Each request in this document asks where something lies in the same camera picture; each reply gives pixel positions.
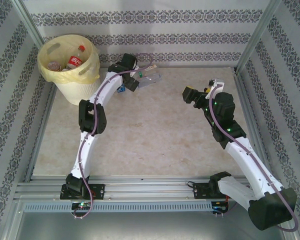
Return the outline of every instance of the bottle cap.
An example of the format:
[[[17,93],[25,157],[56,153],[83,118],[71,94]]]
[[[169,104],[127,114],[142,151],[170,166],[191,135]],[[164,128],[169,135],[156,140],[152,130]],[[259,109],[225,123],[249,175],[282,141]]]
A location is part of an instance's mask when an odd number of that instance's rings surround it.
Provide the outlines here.
[[[82,46],[82,45],[80,45],[80,46],[79,46],[79,50],[80,50],[81,52],[83,52],[83,51],[85,50],[85,47]]]

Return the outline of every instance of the red bottle label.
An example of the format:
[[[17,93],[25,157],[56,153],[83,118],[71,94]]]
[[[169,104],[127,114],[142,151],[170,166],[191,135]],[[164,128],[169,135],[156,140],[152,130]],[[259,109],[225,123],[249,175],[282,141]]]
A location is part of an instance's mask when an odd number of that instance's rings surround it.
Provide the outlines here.
[[[82,61],[76,56],[71,56],[68,64],[71,64],[75,67],[79,67],[82,64]]]

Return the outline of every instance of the clear plastic bottle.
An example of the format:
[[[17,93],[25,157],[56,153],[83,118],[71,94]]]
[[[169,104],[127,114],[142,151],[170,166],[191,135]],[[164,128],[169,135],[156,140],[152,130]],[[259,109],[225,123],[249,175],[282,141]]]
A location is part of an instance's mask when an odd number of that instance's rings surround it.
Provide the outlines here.
[[[73,53],[73,55],[70,57],[68,64],[66,65],[66,69],[71,70],[79,67],[82,64],[82,55],[83,52],[85,51],[85,47],[80,45]]]
[[[146,87],[150,84],[154,84],[156,82],[160,82],[162,80],[162,76],[161,74],[159,73],[154,73],[154,74],[151,74],[151,75],[148,75],[148,76],[144,76],[140,79],[138,79],[139,81],[139,88],[143,88],[143,87]]]

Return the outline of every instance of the blue object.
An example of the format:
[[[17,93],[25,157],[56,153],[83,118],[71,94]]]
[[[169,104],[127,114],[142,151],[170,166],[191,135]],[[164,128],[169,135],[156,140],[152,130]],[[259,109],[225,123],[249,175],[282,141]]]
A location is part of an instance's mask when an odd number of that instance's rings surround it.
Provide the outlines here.
[[[117,91],[118,93],[125,92],[125,91],[126,91],[125,84],[122,83],[122,85],[121,85],[116,91]]]

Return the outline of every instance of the white arm segment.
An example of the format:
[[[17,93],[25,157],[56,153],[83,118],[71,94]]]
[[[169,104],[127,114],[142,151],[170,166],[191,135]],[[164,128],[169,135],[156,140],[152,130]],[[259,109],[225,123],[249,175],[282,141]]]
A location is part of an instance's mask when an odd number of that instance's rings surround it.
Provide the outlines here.
[[[261,167],[269,176],[275,187],[280,190],[283,185],[268,171],[266,166],[253,150],[249,139],[238,137],[236,138],[236,140],[244,145],[249,151],[251,151],[251,153],[260,163]],[[248,209],[247,207],[249,207],[250,200],[259,200],[260,198],[263,198],[265,196],[266,192],[268,192],[269,194],[275,193],[274,189],[268,184],[268,181],[254,162],[254,160],[251,158],[251,156],[247,155],[247,153],[238,144],[236,144],[235,142],[229,142],[226,145],[225,150],[238,163],[239,167],[248,179],[254,194],[251,195],[251,190],[246,186],[243,186],[241,183],[237,182],[233,177],[224,177],[218,181],[221,193],[228,195],[246,209]]]
[[[98,99],[96,101],[96,104],[101,104],[102,106],[106,106],[106,104],[109,102],[112,95],[115,93],[115,91],[122,85],[123,79],[122,76],[118,75],[111,79],[111,81],[108,82],[109,78],[111,78],[113,75],[117,74],[116,72],[108,72],[106,74],[106,77],[98,90],[90,97],[89,101],[91,103],[94,103],[95,98],[98,94]],[[81,144],[83,140],[85,139],[85,136],[87,135],[87,132],[81,132],[80,134],[80,144],[79,144],[79,150],[81,147]],[[87,139],[85,140],[85,144],[83,145],[82,151],[81,151],[81,162],[82,162],[82,168],[83,168],[83,175],[85,178],[87,178],[90,175],[90,149],[94,147],[94,145],[97,142],[97,139],[99,138],[99,134],[95,134],[94,136],[91,136],[88,134]],[[71,173],[74,177],[80,179],[82,178],[81,172],[79,169],[79,150],[76,155],[76,160],[74,163],[74,166],[71,170]]]

